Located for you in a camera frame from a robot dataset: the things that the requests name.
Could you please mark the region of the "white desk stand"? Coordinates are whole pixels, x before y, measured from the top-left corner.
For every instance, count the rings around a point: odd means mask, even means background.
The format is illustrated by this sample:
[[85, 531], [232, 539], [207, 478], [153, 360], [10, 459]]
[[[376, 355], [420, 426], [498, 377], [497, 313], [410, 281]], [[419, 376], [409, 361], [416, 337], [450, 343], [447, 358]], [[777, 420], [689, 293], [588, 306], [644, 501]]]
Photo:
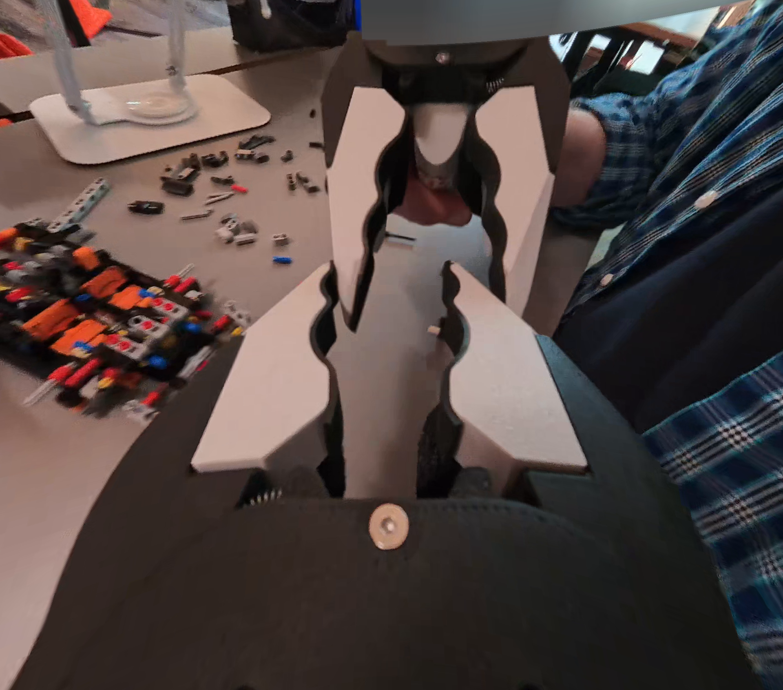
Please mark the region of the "white desk stand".
[[270, 120], [267, 108], [230, 82], [185, 73], [185, 0], [167, 0], [168, 60], [165, 78], [83, 90], [56, 0], [36, 0], [53, 52], [61, 92], [29, 107], [55, 151], [67, 162], [109, 164], [217, 138]]

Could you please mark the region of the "scattered loose lego pieces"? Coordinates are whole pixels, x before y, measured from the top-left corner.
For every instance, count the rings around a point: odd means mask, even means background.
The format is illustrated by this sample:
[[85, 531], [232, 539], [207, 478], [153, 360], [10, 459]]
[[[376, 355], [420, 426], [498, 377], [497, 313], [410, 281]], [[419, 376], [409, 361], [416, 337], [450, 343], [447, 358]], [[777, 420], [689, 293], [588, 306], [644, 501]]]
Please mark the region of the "scattered loose lego pieces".
[[[175, 169], [167, 166], [160, 178], [160, 189], [164, 195], [175, 198], [190, 198], [194, 193], [194, 185], [204, 170], [215, 171], [226, 167], [230, 158], [237, 162], [247, 162], [249, 164], [263, 165], [270, 161], [270, 155], [261, 149], [264, 146], [271, 146], [276, 142], [272, 135], [253, 134], [240, 140], [233, 155], [225, 150], [218, 153], [208, 153], [199, 155], [191, 153], [184, 158]], [[321, 142], [309, 142], [308, 147], [312, 149], [323, 149]], [[292, 150], [287, 149], [280, 156], [280, 161], [284, 164], [290, 164], [295, 155]], [[199, 211], [185, 213], [180, 215], [181, 222], [195, 222], [197, 220], [209, 217], [215, 209], [216, 204], [226, 202], [239, 195], [248, 194], [248, 188], [241, 185], [233, 175], [211, 175], [210, 184], [218, 189], [205, 196]], [[325, 191], [326, 183], [321, 187], [301, 171], [289, 172], [285, 177], [286, 186], [289, 192], [295, 193], [299, 189], [308, 195], [315, 195]], [[126, 205], [129, 214], [137, 216], [158, 216], [165, 211], [164, 201], [158, 200], [133, 200]], [[219, 220], [219, 226], [215, 230], [215, 236], [224, 244], [233, 244], [235, 246], [249, 246], [259, 240], [259, 226], [250, 219], [242, 219], [236, 214], [224, 214]], [[286, 233], [276, 233], [271, 237], [274, 247], [283, 248], [290, 243], [290, 237]], [[272, 262], [276, 264], [290, 264], [292, 258], [285, 255], [275, 255]]]

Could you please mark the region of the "black and orange lego model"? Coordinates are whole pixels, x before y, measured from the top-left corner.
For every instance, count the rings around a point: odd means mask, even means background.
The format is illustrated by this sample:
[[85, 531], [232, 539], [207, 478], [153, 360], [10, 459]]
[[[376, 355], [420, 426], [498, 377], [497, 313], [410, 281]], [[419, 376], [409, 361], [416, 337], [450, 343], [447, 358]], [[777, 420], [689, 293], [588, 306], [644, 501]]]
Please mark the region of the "black and orange lego model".
[[52, 221], [2, 230], [2, 360], [41, 382], [24, 406], [53, 398], [145, 427], [252, 319], [235, 302], [213, 310], [192, 264], [161, 280], [90, 246], [82, 224], [110, 188], [99, 177]]

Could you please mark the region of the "person's dark garment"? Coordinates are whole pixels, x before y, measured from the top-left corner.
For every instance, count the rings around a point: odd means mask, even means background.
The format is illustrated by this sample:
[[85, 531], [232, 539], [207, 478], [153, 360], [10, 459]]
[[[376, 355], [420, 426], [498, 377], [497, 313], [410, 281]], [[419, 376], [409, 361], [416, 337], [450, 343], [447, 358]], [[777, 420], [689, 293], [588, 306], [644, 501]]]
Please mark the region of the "person's dark garment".
[[638, 434], [755, 370], [782, 349], [781, 193], [676, 234], [553, 338]]

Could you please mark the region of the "person's right hand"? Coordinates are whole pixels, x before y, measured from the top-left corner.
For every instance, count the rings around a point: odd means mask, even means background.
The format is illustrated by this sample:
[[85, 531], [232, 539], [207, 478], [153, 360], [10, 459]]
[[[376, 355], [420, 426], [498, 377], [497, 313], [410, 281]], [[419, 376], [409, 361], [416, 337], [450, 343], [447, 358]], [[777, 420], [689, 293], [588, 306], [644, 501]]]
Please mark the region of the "person's right hand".
[[392, 212], [416, 225], [465, 226], [473, 214], [464, 199], [452, 189], [427, 187], [413, 172], [407, 177], [403, 201]]

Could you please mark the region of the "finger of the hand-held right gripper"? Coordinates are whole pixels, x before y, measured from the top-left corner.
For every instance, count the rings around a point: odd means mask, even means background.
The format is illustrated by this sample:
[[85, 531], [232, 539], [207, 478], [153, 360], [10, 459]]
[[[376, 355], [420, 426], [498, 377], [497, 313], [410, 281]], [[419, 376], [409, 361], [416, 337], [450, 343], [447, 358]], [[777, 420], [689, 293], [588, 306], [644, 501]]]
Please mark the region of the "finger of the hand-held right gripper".
[[497, 91], [477, 108], [467, 153], [479, 176], [489, 288], [523, 315], [533, 284], [553, 174], [534, 87]]
[[352, 92], [327, 171], [332, 263], [347, 328], [358, 329], [387, 221], [390, 179], [383, 163], [402, 139], [404, 108], [384, 89]]

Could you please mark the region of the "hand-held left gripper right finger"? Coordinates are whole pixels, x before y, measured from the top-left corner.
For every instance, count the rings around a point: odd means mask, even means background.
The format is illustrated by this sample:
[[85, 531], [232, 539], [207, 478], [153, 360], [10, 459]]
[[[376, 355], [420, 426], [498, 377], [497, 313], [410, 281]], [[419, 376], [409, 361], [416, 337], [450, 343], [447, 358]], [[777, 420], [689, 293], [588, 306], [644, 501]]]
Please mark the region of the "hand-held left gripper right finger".
[[491, 497], [533, 497], [533, 472], [589, 462], [537, 334], [465, 267], [442, 268], [438, 339], [452, 355], [417, 450], [417, 496], [454, 495], [475, 471]]

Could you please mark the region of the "person in plaid shirt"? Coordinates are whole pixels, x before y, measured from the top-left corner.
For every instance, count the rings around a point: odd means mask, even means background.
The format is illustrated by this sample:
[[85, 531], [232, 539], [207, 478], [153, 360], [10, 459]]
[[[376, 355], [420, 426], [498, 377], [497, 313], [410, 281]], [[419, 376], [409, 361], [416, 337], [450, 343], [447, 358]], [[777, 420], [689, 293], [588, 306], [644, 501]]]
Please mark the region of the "person in plaid shirt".
[[[715, 233], [769, 194], [782, 201], [782, 4], [780, 73], [776, 88], [761, 88], [764, 99], [745, 92], [738, 113], [713, 103], [627, 218], [551, 208], [573, 231], [619, 230], [556, 331], [676, 234]], [[782, 352], [640, 436], [710, 550], [752, 669], [764, 688], [781, 688]]]

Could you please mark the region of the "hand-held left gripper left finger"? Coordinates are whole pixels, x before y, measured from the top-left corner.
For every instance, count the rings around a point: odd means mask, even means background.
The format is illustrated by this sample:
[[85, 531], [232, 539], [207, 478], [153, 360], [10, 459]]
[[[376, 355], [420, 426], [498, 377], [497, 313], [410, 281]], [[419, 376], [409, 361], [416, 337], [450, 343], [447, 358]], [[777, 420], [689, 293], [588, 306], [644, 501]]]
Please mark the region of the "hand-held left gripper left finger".
[[313, 470], [331, 497], [346, 488], [338, 375], [337, 274], [327, 262], [256, 320], [192, 456], [200, 473], [262, 470], [270, 480]]

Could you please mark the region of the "dark chair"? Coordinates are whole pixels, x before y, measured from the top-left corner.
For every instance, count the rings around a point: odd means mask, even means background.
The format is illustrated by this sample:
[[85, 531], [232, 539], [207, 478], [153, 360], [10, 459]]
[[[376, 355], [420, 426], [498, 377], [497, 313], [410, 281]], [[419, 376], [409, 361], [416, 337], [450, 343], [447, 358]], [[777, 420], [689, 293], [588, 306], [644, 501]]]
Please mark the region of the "dark chair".
[[[582, 64], [590, 54], [592, 42], [597, 37], [608, 42], [601, 49], [597, 61], [584, 69]], [[607, 74], [621, 66], [625, 57], [628, 65], [646, 42], [657, 48], [666, 50], [673, 47], [684, 53], [694, 49], [700, 39], [687, 33], [655, 26], [650, 22], [634, 22], [603, 29], [563, 33], [555, 36], [555, 40], [559, 48], [565, 49], [561, 62], [571, 83], [570, 97], [574, 99], [588, 96]]]

